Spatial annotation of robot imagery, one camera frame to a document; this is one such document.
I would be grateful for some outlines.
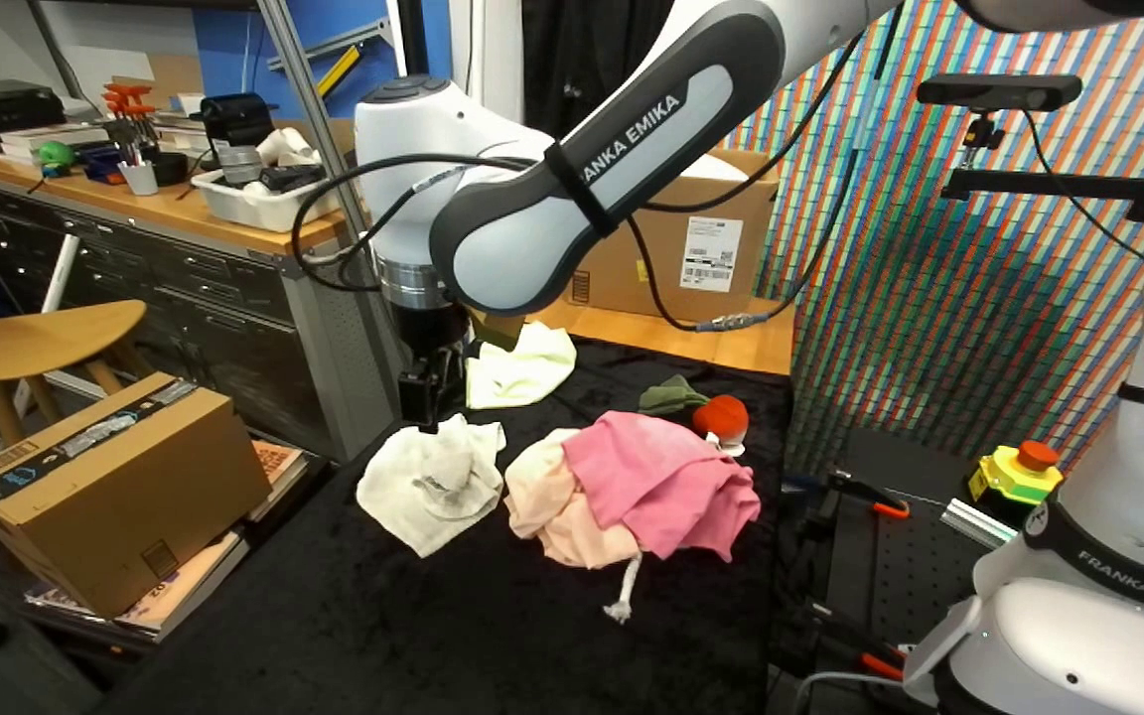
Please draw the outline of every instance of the cardboard box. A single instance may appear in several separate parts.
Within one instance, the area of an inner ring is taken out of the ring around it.
[[[0,541],[101,617],[129,611],[262,497],[235,406],[167,373],[0,447]]]
[[[727,157],[744,176],[758,172],[772,153],[755,149],[713,149]],[[682,172],[672,186],[665,186],[650,202],[705,202],[732,189],[740,180],[695,180]],[[780,166],[762,176],[744,194],[695,209],[637,209],[645,229],[654,284],[665,304],[678,321],[705,321],[714,313],[740,313],[755,296],[762,235],[772,226]],[[597,241],[572,274],[567,303],[627,308],[627,313],[660,313],[649,290],[649,266],[633,229],[620,223],[604,241]]]

